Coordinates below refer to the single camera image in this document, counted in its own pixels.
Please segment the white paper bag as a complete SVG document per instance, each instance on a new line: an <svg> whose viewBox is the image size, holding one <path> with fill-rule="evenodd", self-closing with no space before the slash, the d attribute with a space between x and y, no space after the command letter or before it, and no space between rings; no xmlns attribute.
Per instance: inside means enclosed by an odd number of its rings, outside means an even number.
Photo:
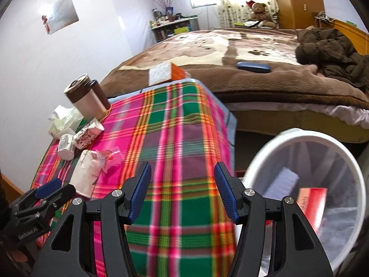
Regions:
<svg viewBox="0 0 369 277"><path fill-rule="evenodd" d="M82 151L69 181L74 186L77 194L86 198L92 197L103 166L103 157L97 151Z"/></svg>

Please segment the red Cilostazol tablet box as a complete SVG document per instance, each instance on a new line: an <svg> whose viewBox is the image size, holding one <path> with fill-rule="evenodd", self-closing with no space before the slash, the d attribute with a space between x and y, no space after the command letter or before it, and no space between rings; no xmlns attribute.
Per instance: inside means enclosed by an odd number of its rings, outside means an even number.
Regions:
<svg viewBox="0 0 369 277"><path fill-rule="evenodd" d="M317 232L323 219L327 188L300 188L297 203L312 228Z"/></svg>

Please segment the red strawberry milk carton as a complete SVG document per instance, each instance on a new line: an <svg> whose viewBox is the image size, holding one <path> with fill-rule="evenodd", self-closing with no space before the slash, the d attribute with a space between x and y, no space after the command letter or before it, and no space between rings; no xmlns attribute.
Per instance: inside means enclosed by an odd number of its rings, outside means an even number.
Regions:
<svg viewBox="0 0 369 277"><path fill-rule="evenodd" d="M104 126L96 118L85 125L73 136L73 145L77 149L84 149L89 146L102 132Z"/></svg>

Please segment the white foam net sleeve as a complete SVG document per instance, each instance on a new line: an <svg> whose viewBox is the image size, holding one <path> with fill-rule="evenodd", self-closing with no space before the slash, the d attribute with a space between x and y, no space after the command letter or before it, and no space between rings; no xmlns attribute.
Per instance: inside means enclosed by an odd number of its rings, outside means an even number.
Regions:
<svg viewBox="0 0 369 277"><path fill-rule="evenodd" d="M266 192L263 194L264 198L282 200L289 196L296 186L299 176L288 168L283 168L270 184Z"/></svg>

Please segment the white trash bin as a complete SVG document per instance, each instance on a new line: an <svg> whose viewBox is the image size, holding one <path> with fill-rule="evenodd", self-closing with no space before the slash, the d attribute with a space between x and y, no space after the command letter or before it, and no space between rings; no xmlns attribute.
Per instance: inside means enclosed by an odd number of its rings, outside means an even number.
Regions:
<svg viewBox="0 0 369 277"><path fill-rule="evenodd" d="M241 181L265 198L292 197L338 270L357 242L366 209L361 169L342 143L317 131L283 131L259 150Z"/></svg>

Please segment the brown lidded mug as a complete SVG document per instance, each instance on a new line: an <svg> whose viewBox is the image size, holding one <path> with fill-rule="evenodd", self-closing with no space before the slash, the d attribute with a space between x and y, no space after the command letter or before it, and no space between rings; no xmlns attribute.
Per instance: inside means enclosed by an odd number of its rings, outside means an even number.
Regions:
<svg viewBox="0 0 369 277"><path fill-rule="evenodd" d="M98 81L90 79L87 74L72 81L64 89L64 94L88 121L103 119L111 107Z"/></svg>

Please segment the plaid tablecloth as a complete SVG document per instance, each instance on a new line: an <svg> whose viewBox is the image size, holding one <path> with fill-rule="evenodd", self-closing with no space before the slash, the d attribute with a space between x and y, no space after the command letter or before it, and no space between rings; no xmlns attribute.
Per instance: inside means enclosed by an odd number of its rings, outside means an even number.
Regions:
<svg viewBox="0 0 369 277"><path fill-rule="evenodd" d="M118 148L122 163L101 173L92 192L119 188L143 161L151 183L138 219L126 227L140 276L226 276L235 227L214 181L214 166L234 170L236 120L209 91L183 81L118 98L94 151Z"/></svg>

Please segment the orange white small box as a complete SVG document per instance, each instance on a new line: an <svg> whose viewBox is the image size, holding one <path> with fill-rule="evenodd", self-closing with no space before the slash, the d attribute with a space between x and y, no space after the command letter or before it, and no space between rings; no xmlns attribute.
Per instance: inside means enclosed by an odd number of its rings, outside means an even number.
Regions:
<svg viewBox="0 0 369 277"><path fill-rule="evenodd" d="M157 64L149 69L148 84L150 86L167 83L171 81L178 81L188 78L190 75L175 64L165 62Z"/></svg>

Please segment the bed with brown blanket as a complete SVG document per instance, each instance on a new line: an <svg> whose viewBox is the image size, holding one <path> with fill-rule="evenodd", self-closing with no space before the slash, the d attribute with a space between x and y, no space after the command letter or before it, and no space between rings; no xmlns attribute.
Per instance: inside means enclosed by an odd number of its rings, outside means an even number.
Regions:
<svg viewBox="0 0 369 277"><path fill-rule="evenodd" d="M138 53L101 82L112 98L149 86L151 68L171 63L201 81L238 119L238 129L274 135L320 131L344 143L368 141L368 92L296 60L294 29L182 33Z"/></svg>

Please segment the cluttered side desk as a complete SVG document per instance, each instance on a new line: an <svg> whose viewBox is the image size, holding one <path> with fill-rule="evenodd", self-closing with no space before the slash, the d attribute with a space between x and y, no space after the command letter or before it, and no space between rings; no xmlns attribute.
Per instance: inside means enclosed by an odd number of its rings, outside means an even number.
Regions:
<svg viewBox="0 0 369 277"><path fill-rule="evenodd" d="M154 21L150 21L151 31L156 42L164 41L181 33L199 31L198 16L175 16L171 21L169 17L162 16Z"/></svg>

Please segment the dark brown jacket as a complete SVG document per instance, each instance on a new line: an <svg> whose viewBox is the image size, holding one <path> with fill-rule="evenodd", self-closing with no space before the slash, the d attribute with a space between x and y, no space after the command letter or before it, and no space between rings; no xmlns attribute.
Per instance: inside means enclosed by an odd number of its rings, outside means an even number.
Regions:
<svg viewBox="0 0 369 277"><path fill-rule="evenodd" d="M357 52L353 43L337 29L313 28L297 31L296 60L314 64L327 78L337 79L368 91L368 55Z"/></svg>

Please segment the wooden headboard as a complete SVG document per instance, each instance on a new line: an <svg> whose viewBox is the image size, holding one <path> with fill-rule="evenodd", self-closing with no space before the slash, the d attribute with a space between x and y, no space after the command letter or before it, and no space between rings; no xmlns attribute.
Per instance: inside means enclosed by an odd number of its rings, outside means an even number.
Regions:
<svg viewBox="0 0 369 277"><path fill-rule="evenodd" d="M366 55L369 52L369 36L364 31L358 29L352 24L345 23L337 19L323 19L322 17L315 17L315 24L318 27L331 27L339 30L353 43L355 49L359 54Z"/></svg>

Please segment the teddy bear with hat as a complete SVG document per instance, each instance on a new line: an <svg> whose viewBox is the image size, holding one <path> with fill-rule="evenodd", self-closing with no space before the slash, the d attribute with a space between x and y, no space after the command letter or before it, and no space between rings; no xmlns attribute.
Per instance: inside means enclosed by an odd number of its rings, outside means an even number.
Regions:
<svg viewBox="0 0 369 277"><path fill-rule="evenodd" d="M257 3L250 0L249 2L247 2L247 5L250 7L251 14L246 27L266 27L271 29L277 28L277 24L273 20L273 17L268 11L265 3Z"/></svg>

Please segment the wooden wardrobe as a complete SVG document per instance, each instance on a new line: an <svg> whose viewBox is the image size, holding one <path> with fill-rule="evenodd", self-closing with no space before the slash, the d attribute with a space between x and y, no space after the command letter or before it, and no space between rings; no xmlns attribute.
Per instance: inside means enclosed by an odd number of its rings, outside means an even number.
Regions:
<svg viewBox="0 0 369 277"><path fill-rule="evenodd" d="M315 16L324 10L323 0L277 0L278 23L281 29L306 28L315 23Z"/></svg>

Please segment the wall poster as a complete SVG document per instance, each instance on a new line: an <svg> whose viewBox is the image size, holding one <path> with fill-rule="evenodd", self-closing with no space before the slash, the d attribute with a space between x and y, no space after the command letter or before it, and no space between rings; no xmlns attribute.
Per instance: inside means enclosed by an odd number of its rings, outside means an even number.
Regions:
<svg viewBox="0 0 369 277"><path fill-rule="evenodd" d="M79 21L73 0L56 1L41 19L47 34L53 34Z"/></svg>

